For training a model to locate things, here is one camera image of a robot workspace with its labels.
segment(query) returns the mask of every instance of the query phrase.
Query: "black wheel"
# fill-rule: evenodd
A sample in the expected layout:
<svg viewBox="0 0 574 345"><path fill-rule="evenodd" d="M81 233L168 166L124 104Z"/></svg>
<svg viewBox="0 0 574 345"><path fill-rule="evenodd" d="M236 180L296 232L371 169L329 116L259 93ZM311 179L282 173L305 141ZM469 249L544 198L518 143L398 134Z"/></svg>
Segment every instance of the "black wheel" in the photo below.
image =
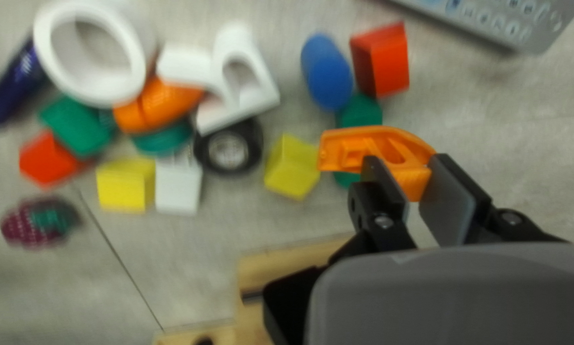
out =
<svg viewBox="0 0 574 345"><path fill-rule="evenodd" d="M261 160L264 136L255 119L247 119L206 136L195 136L193 152L197 160L216 173L244 173Z"/></svg>

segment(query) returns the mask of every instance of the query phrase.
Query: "wooden board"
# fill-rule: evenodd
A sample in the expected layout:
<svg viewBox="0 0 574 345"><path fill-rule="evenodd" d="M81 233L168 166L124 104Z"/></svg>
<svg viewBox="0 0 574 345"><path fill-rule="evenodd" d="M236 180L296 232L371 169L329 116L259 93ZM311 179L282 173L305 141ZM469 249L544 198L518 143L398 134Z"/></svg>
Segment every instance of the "wooden board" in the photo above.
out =
<svg viewBox="0 0 574 345"><path fill-rule="evenodd" d="M270 281L310 266L326 264L329 256L350 238L351 235L341 236L317 244L266 250L241 258L238 263L238 296L259 294ZM161 334L154 345L203 345L203 341L208 339L213 345L272 345L265 331L260 300L243 303L239 298L236 303L233 324Z"/></svg>

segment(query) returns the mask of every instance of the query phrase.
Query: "white 3d printed part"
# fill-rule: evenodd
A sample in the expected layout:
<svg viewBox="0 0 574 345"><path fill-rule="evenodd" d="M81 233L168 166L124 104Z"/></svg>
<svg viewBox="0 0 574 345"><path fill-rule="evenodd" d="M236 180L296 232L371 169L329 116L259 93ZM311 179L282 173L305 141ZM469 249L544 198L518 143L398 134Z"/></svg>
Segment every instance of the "white 3d printed part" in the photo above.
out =
<svg viewBox="0 0 574 345"><path fill-rule="evenodd" d="M76 23L106 30L121 45L129 66L109 68L95 62ZM150 26L130 13L125 2L97 0L56 1L42 7L35 18L34 45L58 88L84 104L104 108L138 97L157 49Z"/></svg>
<svg viewBox="0 0 574 345"><path fill-rule="evenodd" d="M190 150L155 164L155 207L168 214L195 216L202 189L202 167Z"/></svg>
<svg viewBox="0 0 574 345"><path fill-rule="evenodd" d="M237 64L249 70L238 75ZM203 136L279 105L280 94L250 30L239 24L221 29L214 51L166 47L157 62L164 82L203 85L212 92L197 110Z"/></svg>

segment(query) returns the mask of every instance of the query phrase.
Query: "yellow cube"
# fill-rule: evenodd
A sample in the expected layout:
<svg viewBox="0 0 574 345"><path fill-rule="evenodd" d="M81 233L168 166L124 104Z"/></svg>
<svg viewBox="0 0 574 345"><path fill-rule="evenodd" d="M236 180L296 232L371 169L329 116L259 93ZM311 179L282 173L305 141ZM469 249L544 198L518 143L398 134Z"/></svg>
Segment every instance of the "yellow cube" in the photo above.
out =
<svg viewBox="0 0 574 345"><path fill-rule="evenodd" d="M272 192L302 201L319 182L317 147L283 134L265 164L265 187Z"/></svg>
<svg viewBox="0 0 574 345"><path fill-rule="evenodd" d="M155 198L155 161L127 158L108 162L96 170L97 194L102 208L144 213Z"/></svg>

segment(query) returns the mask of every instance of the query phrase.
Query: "dark blue cylinder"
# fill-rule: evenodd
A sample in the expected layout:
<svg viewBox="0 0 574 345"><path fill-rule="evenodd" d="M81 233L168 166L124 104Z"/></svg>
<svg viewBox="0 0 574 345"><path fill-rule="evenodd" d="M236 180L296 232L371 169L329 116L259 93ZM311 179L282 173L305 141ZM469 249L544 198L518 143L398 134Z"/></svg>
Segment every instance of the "dark blue cylinder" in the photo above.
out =
<svg viewBox="0 0 574 345"><path fill-rule="evenodd" d="M327 111L338 111L349 103L353 92L351 67L327 35L310 37L300 58L315 102Z"/></svg>
<svg viewBox="0 0 574 345"><path fill-rule="evenodd" d="M10 119L47 80L29 39L0 78L0 123Z"/></svg>

